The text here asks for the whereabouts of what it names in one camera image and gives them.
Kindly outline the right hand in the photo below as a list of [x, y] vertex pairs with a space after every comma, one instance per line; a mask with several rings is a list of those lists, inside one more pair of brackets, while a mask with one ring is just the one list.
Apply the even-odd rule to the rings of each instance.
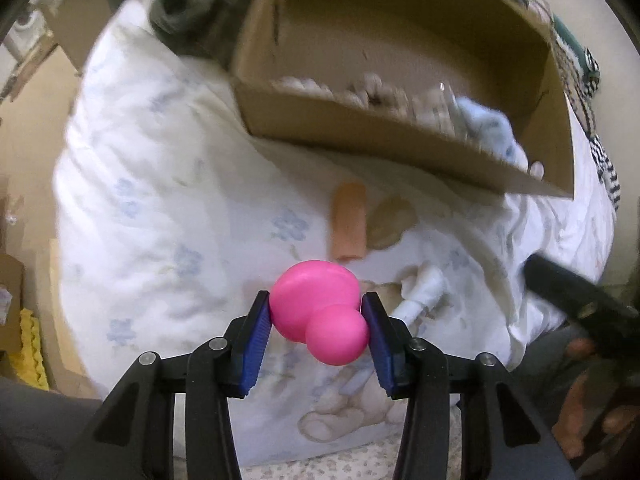
[[[567, 354], [574, 359], [585, 360], [596, 355], [596, 346], [587, 338], [572, 340]], [[587, 382], [588, 372], [582, 372], [568, 389], [559, 414], [558, 421], [552, 427], [552, 434], [568, 460], [582, 456], [584, 437], [587, 431]], [[639, 416], [638, 406], [614, 408], [604, 416], [602, 430], [605, 434], [620, 434]]]

